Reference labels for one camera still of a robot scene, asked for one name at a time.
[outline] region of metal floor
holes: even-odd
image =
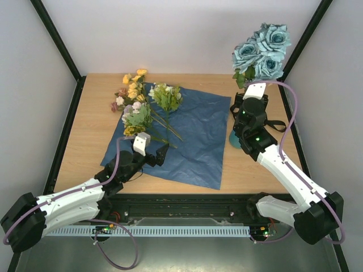
[[[287,230],[279,224],[277,228],[281,235]],[[140,257],[135,272],[340,271],[331,244],[309,245],[296,233],[268,245],[233,237],[138,237],[137,242]],[[102,247],[119,265],[133,262],[130,238],[112,237]],[[17,272],[24,271],[119,270],[106,262],[90,237],[45,237],[22,254]]]

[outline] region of blue artificial rose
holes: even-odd
[[[261,54],[275,61],[282,61],[285,58],[286,47],[291,45],[290,34],[284,24],[263,23],[261,29],[254,33],[253,39],[256,40]]]
[[[255,64],[255,79],[270,80],[282,77],[282,63],[273,60],[271,57],[263,57]]]
[[[233,68],[240,69],[240,74],[260,58],[260,50],[254,39],[248,39],[246,43],[235,47],[232,54]]]

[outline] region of white wall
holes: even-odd
[[[20,195],[43,191],[75,80],[29,0],[0,1],[0,60],[1,218]],[[1,271],[11,257],[1,243]]]
[[[43,2],[83,75],[140,67],[152,73],[231,74],[234,47],[262,22],[287,24],[295,45],[320,0]]]
[[[297,126],[312,177],[344,198],[342,247],[352,272],[363,265],[362,10],[361,0],[333,1],[287,80],[299,98]]]

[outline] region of pink flower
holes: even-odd
[[[116,102],[113,102],[110,106],[113,112],[116,112],[119,109],[119,106],[117,106]]]
[[[119,96],[125,96],[127,94],[128,94],[128,92],[127,92],[126,88],[122,88],[119,90]]]

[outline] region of yellow flowers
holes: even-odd
[[[141,77],[140,75],[136,75],[136,76],[132,79],[132,81],[136,82],[136,81],[137,81],[140,77]]]
[[[143,126],[127,126],[124,130],[125,136],[132,136],[139,132],[144,132],[146,130]]]
[[[138,69],[138,70],[136,71],[136,73],[137,73],[139,76],[146,75],[146,74],[147,74],[147,70],[146,70],[146,69]]]
[[[129,85],[129,89],[136,89],[137,88],[137,83],[133,82]]]
[[[129,84],[131,78],[131,74],[124,75],[123,84]]]
[[[143,102],[143,101],[145,101],[145,97],[144,97],[144,95],[138,95],[138,96],[136,97],[136,100],[137,100],[137,101],[140,101],[140,102]]]
[[[136,89],[129,89],[128,93],[127,97],[130,99],[134,99],[138,96],[138,91]]]

